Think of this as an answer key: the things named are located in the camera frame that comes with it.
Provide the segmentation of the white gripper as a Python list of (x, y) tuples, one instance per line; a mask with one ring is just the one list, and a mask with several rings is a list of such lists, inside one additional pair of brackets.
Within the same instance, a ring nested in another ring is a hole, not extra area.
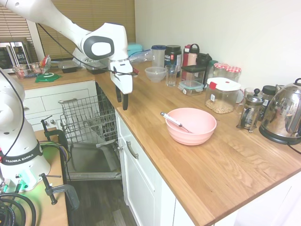
[(129, 59), (124, 60), (110, 60), (109, 59), (110, 77), (113, 83), (116, 85), (117, 101), (122, 102), (123, 110), (128, 109), (129, 94), (133, 91), (133, 67), (130, 64)]

